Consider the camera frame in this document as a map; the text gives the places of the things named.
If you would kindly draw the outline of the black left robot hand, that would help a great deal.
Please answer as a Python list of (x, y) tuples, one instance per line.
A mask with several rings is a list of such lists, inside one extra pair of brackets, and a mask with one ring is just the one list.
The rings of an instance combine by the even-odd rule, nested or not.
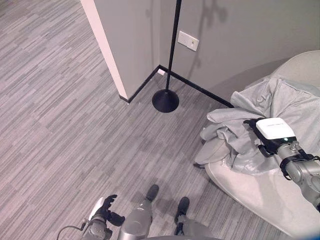
[(91, 221), (93, 219), (98, 219), (104, 222), (105, 224), (109, 222), (116, 227), (120, 227), (124, 223), (126, 218), (124, 216), (120, 216), (119, 214), (109, 210), (109, 208), (111, 207), (112, 203), (115, 201), (115, 198), (117, 196), (118, 196), (117, 194), (113, 194), (113, 195), (109, 195), (106, 198), (103, 198), (102, 205), (96, 210), (93, 209), (91, 211), (93, 214), (90, 215), (89, 220)]

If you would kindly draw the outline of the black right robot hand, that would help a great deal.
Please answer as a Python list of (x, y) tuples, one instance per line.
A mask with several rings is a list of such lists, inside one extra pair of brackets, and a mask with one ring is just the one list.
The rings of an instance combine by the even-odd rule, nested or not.
[(278, 148), (283, 144), (297, 141), (291, 127), (280, 117), (247, 119), (248, 124), (262, 144), (258, 145), (263, 156), (269, 158), (277, 154)]

